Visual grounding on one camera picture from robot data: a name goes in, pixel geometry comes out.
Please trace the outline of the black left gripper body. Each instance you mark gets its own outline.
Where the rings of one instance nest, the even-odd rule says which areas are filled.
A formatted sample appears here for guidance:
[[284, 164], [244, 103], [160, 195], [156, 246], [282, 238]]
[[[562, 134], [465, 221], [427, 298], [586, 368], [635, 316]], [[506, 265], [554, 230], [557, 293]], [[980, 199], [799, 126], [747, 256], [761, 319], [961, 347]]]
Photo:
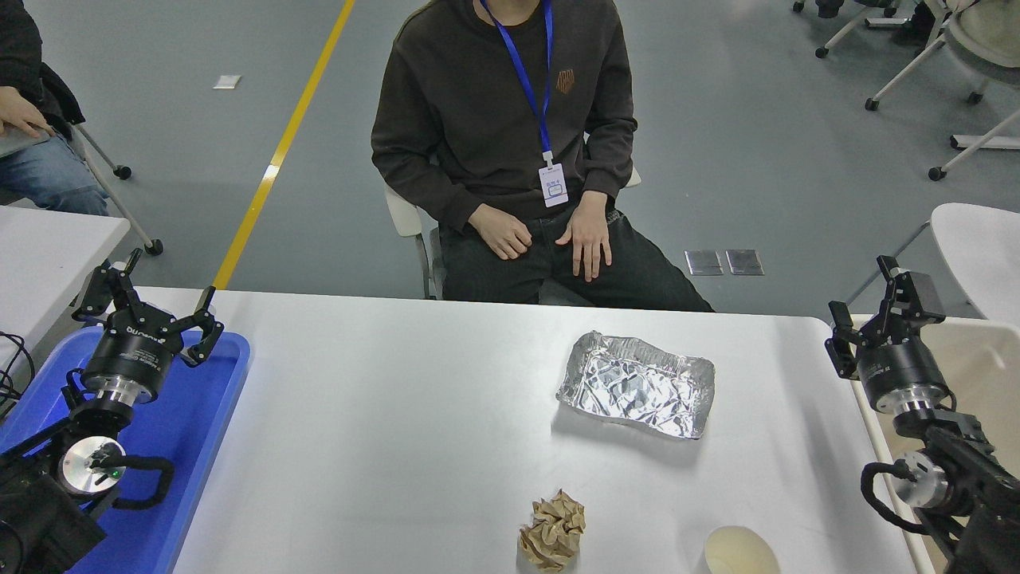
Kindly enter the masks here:
[[158, 308], [143, 308], [141, 319], [130, 309], [114, 310], [81, 374], [81, 385], [96, 393], [104, 382], [118, 377], [141, 385], [143, 397], [157, 397], [172, 360], [182, 351], [181, 334], [163, 333], [174, 319]]

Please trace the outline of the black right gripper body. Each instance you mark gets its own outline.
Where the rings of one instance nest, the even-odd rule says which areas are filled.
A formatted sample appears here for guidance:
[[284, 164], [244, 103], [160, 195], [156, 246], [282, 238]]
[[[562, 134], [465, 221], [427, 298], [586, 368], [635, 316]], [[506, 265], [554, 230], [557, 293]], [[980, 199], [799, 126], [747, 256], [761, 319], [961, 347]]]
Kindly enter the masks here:
[[922, 341], [857, 349], [857, 377], [870, 404], [892, 403], [892, 392], [920, 389], [940, 401], [946, 380], [932, 352]]

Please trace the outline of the person's left hand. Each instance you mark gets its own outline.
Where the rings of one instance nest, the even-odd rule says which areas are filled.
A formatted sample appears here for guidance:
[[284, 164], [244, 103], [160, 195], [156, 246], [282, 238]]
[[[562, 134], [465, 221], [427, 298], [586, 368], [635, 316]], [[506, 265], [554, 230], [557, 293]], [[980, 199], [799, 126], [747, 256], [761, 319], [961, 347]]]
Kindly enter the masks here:
[[1, 136], [7, 135], [10, 128], [21, 131], [29, 137], [39, 138], [42, 133], [54, 136], [55, 131], [45, 120], [40, 110], [32, 102], [26, 100], [18, 89], [12, 86], [2, 86], [1, 92]]
[[608, 198], [601, 191], [584, 191], [564, 233], [556, 240], [559, 246], [571, 247], [571, 272], [586, 282], [596, 280], [604, 266], [613, 264], [607, 222]]

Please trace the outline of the person's right hand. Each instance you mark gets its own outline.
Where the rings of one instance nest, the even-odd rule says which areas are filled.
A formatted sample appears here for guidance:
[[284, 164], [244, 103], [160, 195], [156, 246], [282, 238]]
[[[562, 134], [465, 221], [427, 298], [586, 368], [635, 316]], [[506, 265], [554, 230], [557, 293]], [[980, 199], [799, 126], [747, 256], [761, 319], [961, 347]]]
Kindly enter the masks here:
[[469, 225], [503, 261], [521, 257], [532, 246], [532, 236], [520, 219], [487, 204], [470, 215]]

